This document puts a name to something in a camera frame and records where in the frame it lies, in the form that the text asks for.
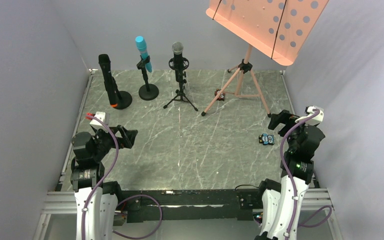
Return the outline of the black small desk mic stand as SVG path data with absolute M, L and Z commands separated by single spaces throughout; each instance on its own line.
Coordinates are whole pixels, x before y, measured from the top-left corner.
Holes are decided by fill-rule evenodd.
M 117 110 L 128 108 L 133 101 L 131 94 L 127 91 L 119 90 L 114 78 L 112 78 L 112 88 L 114 100 L 110 105 Z

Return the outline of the black clip desk mic stand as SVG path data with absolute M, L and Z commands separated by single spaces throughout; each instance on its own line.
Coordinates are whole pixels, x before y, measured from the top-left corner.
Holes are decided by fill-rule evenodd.
M 156 85 L 149 83 L 149 77 L 147 74 L 146 65 L 150 63 L 150 56 L 146 58 L 141 58 L 137 63 L 136 67 L 138 70 L 141 70 L 141 74 L 144 80 L 144 85 L 142 85 L 138 90 L 138 95 L 142 100 L 151 101 L 158 97 L 159 89 Z

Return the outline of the black tripod shock mount stand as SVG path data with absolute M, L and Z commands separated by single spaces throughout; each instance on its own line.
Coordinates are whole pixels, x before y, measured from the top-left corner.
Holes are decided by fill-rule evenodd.
M 172 70 L 174 70 L 174 58 L 171 58 L 168 64 L 169 64 L 169 67 Z M 174 70 L 175 80 L 178 83 L 178 89 L 175 90 L 175 93 L 176 93 L 175 97 L 173 97 L 168 103 L 166 103 L 163 106 L 163 108 L 166 109 L 169 106 L 169 104 L 171 104 L 174 101 L 186 102 L 186 103 L 189 103 L 193 107 L 193 109 L 197 112 L 198 108 L 195 107 L 195 105 L 187 98 L 185 94 L 185 84 L 187 83 L 186 69 L 189 67 L 189 61 L 185 57 L 183 57 L 183 67 L 184 67 L 183 71 L 178 76 L 176 76 L 176 73 Z

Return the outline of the black microphone orange end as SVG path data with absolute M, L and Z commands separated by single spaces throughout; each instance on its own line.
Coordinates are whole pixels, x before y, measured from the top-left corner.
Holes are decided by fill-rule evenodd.
M 101 68 L 105 90 L 108 95 L 109 104 L 113 108 L 118 107 L 118 97 L 113 84 L 113 76 L 111 72 L 111 61 L 107 54 L 100 54 L 98 56 L 98 64 Z

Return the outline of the blue microphone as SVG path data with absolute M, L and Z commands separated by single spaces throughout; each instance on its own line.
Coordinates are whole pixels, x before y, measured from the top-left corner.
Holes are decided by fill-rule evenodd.
M 149 57 L 149 53 L 148 53 L 148 49 L 147 49 L 147 43 L 146 43 L 146 40 L 143 36 L 137 36 L 135 38 L 135 44 L 136 44 L 136 47 L 138 49 L 138 51 L 140 52 L 140 56 L 143 60 L 146 60 L 148 57 Z M 152 64 L 151 64 L 151 61 L 149 60 L 148 63 L 145 64 L 145 68 L 146 70 L 151 73 L 153 70 L 152 70 Z

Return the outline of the black microphone silver grille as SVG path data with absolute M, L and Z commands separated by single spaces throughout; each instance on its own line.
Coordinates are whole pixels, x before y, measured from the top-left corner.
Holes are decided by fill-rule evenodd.
M 183 50 L 184 46 L 181 42 L 177 41 L 172 45 L 172 51 L 174 54 L 173 57 L 173 67 L 175 70 L 176 77 L 182 73 L 184 70 L 184 60 L 183 60 Z

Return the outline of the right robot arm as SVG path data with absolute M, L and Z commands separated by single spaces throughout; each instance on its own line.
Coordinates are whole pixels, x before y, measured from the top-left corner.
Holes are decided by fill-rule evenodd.
M 288 110 L 272 114 L 268 129 L 278 131 L 281 168 L 284 176 L 280 182 L 266 179 L 261 182 L 258 196 L 262 202 L 262 221 L 257 240 L 295 240 L 304 196 L 314 173 L 312 158 L 321 141 L 326 137 L 318 125 L 323 121 L 323 110 L 308 106 L 305 116 Z

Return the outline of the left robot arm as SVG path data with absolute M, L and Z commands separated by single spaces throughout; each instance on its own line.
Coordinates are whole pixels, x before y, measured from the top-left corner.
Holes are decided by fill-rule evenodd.
M 76 239 L 110 240 L 118 203 L 123 199 L 117 181 L 103 182 L 105 167 L 102 159 L 110 149 L 133 147 L 137 130 L 121 125 L 110 128 L 119 137 L 112 138 L 104 129 L 77 133 L 71 140 L 74 158 L 70 182 L 76 202 Z

